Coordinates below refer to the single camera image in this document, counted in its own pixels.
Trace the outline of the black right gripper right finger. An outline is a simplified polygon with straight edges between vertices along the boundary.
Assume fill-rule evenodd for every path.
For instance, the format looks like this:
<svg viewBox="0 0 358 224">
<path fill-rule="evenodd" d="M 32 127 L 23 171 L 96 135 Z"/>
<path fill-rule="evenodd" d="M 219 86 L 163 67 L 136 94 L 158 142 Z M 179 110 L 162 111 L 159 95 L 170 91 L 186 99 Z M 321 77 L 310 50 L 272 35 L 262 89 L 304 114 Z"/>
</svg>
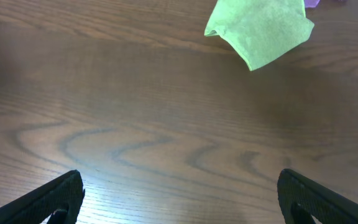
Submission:
<svg viewBox="0 0 358 224">
<path fill-rule="evenodd" d="M 278 202 L 286 224 L 357 223 L 358 204 L 295 172 L 283 169 Z"/>
</svg>

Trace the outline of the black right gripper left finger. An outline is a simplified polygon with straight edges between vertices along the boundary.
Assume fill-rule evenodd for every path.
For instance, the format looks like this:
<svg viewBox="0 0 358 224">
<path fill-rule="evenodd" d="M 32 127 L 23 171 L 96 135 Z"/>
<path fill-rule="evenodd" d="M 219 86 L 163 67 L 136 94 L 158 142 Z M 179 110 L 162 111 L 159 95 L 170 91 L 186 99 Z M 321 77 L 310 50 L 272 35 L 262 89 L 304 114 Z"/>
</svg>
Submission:
<svg viewBox="0 0 358 224">
<path fill-rule="evenodd" d="M 0 207 L 0 224 L 75 224 L 84 197 L 80 172 L 71 170 Z"/>
</svg>

